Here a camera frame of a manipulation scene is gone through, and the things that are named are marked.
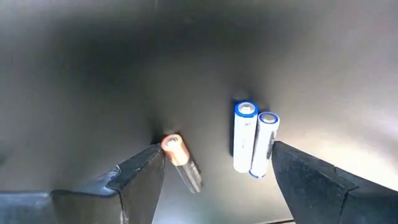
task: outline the blue and white battery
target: blue and white battery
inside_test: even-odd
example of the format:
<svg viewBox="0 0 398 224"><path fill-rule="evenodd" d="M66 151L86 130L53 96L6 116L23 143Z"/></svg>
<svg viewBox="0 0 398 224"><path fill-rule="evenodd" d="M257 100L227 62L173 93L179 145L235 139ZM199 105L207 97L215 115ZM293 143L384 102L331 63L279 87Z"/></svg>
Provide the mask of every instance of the blue and white battery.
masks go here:
<svg viewBox="0 0 398 224"><path fill-rule="evenodd" d="M233 166L240 173L251 168L259 108L249 101L235 105Z"/></svg>
<svg viewBox="0 0 398 224"><path fill-rule="evenodd" d="M255 178L261 178L267 174L279 123L279 117L273 112L262 112L258 116L256 142L250 169L250 174Z"/></svg>

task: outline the battery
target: battery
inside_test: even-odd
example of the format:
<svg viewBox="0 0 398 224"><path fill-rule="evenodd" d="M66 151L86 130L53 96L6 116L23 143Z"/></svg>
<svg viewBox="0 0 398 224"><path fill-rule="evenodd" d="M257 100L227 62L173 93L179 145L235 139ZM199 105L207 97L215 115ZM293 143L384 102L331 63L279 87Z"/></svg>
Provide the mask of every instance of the battery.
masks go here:
<svg viewBox="0 0 398 224"><path fill-rule="evenodd" d="M181 136L169 134L163 139L161 146L189 191L199 193L203 187L203 179Z"/></svg>
<svg viewBox="0 0 398 224"><path fill-rule="evenodd" d="M234 112L233 166L236 171L247 173L251 168L259 108L244 101L235 105Z"/></svg>
<svg viewBox="0 0 398 224"><path fill-rule="evenodd" d="M273 112L263 112L258 116L256 142L250 169L250 174L255 178L262 178L267 174L279 123L279 117Z"/></svg>

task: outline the white battery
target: white battery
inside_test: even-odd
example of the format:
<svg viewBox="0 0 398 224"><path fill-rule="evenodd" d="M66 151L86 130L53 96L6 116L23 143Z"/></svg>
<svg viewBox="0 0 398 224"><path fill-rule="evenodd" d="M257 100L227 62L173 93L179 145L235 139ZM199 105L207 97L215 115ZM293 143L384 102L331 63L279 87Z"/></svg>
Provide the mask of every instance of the white battery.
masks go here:
<svg viewBox="0 0 398 224"><path fill-rule="evenodd" d="M259 108L249 101L235 105L233 166L240 173L251 167Z"/></svg>
<svg viewBox="0 0 398 224"><path fill-rule="evenodd" d="M279 117L272 112L263 112L258 116L256 143L250 169L250 174L255 178L261 178L267 174L279 123Z"/></svg>

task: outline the gray background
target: gray background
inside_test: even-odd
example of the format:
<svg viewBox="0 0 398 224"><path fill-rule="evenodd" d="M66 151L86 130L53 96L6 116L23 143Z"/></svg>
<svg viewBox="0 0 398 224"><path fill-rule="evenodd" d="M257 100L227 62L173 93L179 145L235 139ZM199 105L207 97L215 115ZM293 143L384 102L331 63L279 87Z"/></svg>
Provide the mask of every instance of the gray background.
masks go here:
<svg viewBox="0 0 398 224"><path fill-rule="evenodd" d="M70 189L180 131L203 172L168 164L154 223L291 218L272 170L233 170L231 99L278 139L398 189L396 1L2 0L0 189Z"/></svg>

